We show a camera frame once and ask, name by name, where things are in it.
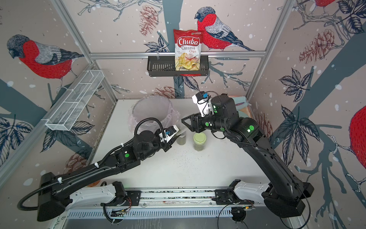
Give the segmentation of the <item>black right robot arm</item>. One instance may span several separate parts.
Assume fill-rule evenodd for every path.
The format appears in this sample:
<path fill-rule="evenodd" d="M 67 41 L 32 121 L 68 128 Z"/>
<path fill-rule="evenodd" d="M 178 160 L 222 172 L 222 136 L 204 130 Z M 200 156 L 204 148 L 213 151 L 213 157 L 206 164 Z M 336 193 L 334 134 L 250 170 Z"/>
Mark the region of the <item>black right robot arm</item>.
<path fill-rule="evenodd" d="M 260 200 L 281 218 L 301 216 L 314 187 L 293 174 L 271 147 L 259 124 L 252 118 L 240 117 L 235 102 L 226 94 L 210 98 L 207 92 L 192 97 L 199 112 L 183 118 L 182 123 L 192 132 L 205 130 L 222 132 L 231 142 L 242 148 L 269 179 Z"/>

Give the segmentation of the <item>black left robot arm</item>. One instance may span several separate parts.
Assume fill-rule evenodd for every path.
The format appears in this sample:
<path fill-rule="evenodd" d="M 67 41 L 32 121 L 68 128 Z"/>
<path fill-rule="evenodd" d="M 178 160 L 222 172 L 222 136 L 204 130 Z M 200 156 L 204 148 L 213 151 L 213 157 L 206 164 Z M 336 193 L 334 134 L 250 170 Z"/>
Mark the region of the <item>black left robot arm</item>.
<path fill-rule="evenodd" d="M 164 131 L 142 131 L 124 146 L 110 150 L 105 157 L 87 167 L 64 175 L 47 173 L 40 187 L 24 196 L 17 204 L 22 211 L 37 211 L 37 220 L 48 221 L 61 215 L 75 202 L 72 194 L 106 177 L 124 173 L 141 164 L 159 150 L 168 151 L 176 140 L 177 131 L 169 127 Z"/>

